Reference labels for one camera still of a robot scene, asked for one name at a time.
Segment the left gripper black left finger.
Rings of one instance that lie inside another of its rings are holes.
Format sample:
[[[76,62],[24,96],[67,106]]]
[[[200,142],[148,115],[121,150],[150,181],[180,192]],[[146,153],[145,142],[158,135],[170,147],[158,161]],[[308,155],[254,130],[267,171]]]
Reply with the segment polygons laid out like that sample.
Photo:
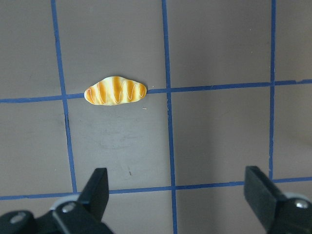
[[[109,199],[106,168],[96,168],[76,200],[56,206],[52,217],[62,234],[107,234],[101,222]]]

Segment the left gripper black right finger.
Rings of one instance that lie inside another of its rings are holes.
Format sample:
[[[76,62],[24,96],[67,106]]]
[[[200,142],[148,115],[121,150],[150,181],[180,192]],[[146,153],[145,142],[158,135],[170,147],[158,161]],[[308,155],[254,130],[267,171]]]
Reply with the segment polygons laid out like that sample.
[[[244,197],[266,233],[312,232],[312,201],[282,192],[257,166],[245,168]]]

